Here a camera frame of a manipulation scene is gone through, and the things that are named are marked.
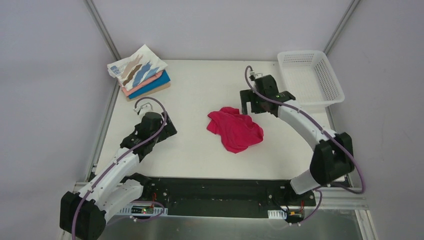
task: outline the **blue folded towel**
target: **blue folded towel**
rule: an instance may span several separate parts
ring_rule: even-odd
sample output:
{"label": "blue folded towel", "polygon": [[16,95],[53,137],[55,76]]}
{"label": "blue folded towel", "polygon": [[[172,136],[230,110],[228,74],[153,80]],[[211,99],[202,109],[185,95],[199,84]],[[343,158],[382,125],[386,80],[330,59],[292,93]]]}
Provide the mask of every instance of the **blue folded towel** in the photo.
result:
{"label": "blue folded towel", "polygon": [[146,86],[138,89],[137,91],[131,93],[128,98],[133,99],[136,98],[142,94],[147,93],[148,91],[151,91],[157,87],[160,87],[166,83],[171,81],[170,77],[168,76],[168,73],[166,70],[163,70],[162,75],[158,77],[156,80],[152,81],[151,83],[147,84]]}

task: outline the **printed white cloth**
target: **printed white cloth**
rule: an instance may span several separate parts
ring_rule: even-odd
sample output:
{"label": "printed white cloth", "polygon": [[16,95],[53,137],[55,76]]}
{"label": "printed white cloth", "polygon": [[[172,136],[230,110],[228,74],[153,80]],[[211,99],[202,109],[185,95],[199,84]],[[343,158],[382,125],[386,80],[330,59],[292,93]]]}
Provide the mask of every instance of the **printed white cloth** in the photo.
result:
{"label": "printed white cloth", "polygon": [[143,45],[133,55],[108,64],[107,71],[129,91],[167,66],[150,48]]}

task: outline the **laundry basket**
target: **laundry basket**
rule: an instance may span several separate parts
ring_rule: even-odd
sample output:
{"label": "laundry basket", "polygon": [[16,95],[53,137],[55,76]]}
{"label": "laundry basket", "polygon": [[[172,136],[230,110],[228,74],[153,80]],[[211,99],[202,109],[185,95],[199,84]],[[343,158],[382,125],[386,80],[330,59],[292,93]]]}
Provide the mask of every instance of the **laundry basket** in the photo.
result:
{"label": "laundry basket", "polygon": [[345,94],[322,51],[283,51],[277,55],[285,90],[308,110],[341,103]]}

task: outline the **white table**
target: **white table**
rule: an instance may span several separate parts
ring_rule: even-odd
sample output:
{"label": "white table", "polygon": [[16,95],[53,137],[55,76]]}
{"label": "white table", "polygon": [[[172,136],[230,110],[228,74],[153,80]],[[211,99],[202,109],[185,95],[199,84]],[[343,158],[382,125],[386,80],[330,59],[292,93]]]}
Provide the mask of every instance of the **white table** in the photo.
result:
{"label": "white table", "polygon": [[[230,106],[241,110],[240,90],[248,89],[244,70],[272,75],[283,91],[278,62],[167,60],[171,87],[154,93],[165,106],[178,133],[158,143],[134,169],[151,177],[221,179],[292,179],[309,168],[312,150],[287,123],[270,113],[250,114],[263,128],[263,142],[234,154],[227,151],[219,135],[206,130],[211,111]],[[140,122],[120,91],[110,120],[95,173],[115,155],[124,137]],[[159,105],[153,103],[156,112]],[[329,126],[325,109],[312,116]]]}

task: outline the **folded cloth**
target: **folded cloth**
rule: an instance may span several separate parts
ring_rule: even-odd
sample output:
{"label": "folded cloth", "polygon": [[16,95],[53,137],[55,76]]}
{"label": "folded cloth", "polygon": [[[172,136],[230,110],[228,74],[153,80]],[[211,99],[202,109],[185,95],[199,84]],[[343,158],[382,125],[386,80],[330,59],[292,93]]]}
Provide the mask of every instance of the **folded cloth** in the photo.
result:
{"label": "folded cloth", "polygon": [[160,71],[158,73],[156,73],[155,75],[149,77],[148,79],[144,80],[142,83],[138,84],[137,86],[133,87],[131,90],[127,90],[125,87],[122,87],[122,92],[123,94],[125,94],[125,96],[129,96],[130,94],[134,93],[135,91],[141,89],[142,87],[146,86],[147,84],[155,81],[156,79],[158,79],[161,75],[162,75],[163,71]]}
{"label": "folded cloth", "polygon": [[134,93],[131,93],[128,98],[129,99],[133,99],[136,98],[142,94],[145,94],[159,86],[162,86],[166,83],[168,83],[170,81],[170,77],[168,76],[168,73],[166,70],[164,70],[162,72],[162,75],[160,77],[158,77],[156,80],[152,81],[151,83],[147,84],[146,86],[138,89],[137,91],[135,91]]}
{"label": "folded cloth", "polygon": [[237,108],[225,106],[207,115],[211,118],[207,130],[221,135],[225,149],[239,153],[264,139],[264,130],[249,115],[240,114]]}
{"label": "folded cloth", "polygon": [[138,96],[136,96],[136,97],[134,97],[134,98],[132,98],[132,99],[129,99],[129,98],[127,97],[127,98],[126,98],[126,100],[127,100],[128,102],[129,102],[129,101],[133,101],[133,100],[136,100],[136,99],[138,99],[138,98],[142,98],[142,97],[144,97],[144,96],[147,96],[147,95],[150,95],[150,94],[154,94],[154,93],[159,92],[159,91],[161,91],[161,90],[167,89],[167,88],[169,88],[170,86],[171,86],[171,82],[169,81],[169,82],[167,82],[167,83],[163,84],[162,86],[158,86],[158,87],[156,87],[155,89],[150,90],[150,91],[148,91],[148,92],[146,92],[146,93],[143,93],[143,94],[141,94],[141,95],[138,95]]}
{"label": "folded cloth", "polygon": [[127,91],[164,70],[168,65],[159,59],[146,45],[133,55],[107,65],[109,74],[117,78]]}

